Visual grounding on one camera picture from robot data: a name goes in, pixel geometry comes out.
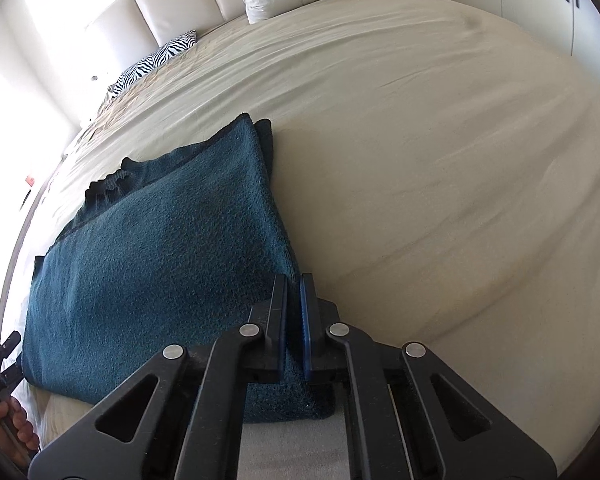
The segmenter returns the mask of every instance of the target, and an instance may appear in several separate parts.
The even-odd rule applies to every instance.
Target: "beige bed sheet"
[[[272,190],[320,295],[380,342],[429,344],[563,469],[600,421],[600,85],[515,24],[448,0],[238,18],[145,77],[62,165],[7,318],[22,323],[32,258],[90,181],[243,111],[272,120]],[[36,395],[51,399],[33,404],[47,440],[62,431],[54,417],[85,409]]]

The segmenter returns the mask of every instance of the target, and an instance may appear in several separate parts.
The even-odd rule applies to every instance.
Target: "blue blanket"
[[[24,333],[27,380],[99,402],[171,343],[208,344],[298,264],[269,190],[269,120],[240,115],[211,139],[93,182],[83,207],[36,259]],[[321,418],[331,389],[302,382],[296,286],[282,384],[252,384],[245,420]]]

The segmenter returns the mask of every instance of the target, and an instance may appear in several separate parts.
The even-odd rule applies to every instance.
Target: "bed sheet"
[[[377,341],[429,344],[564,469],[600,421],[600,84],[517,25],[448,0],[238,18],[142,79],[51,183],[3,333],[22,328],[33,257],[90,181],[243,111],[272,120],[272,192],[320,295]],[[22,389],[46,441],[86,408]],[[328,438],[341,423],[315,424]]]

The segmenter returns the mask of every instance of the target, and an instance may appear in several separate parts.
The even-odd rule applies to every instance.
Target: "silver rivet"
[[[344,323],[334,323],[329,327],[329,332],[333,335],[342,337],[349,333],[349,327]]]
[[[253,337],[255,335],[258,335],[259,331],[260,327],[253,323],[247,323],[246,325],[242,325],[240,327],[240,334],[245,337]]]
[[[162,351],[162,355],[167,359],[177,359],[184,354],[184,348],[180,345],[169,345]]]
[[[410,357],[422,357],[427,353],[427,349],[420,343],[409,343],[406,348],[407,355]]]

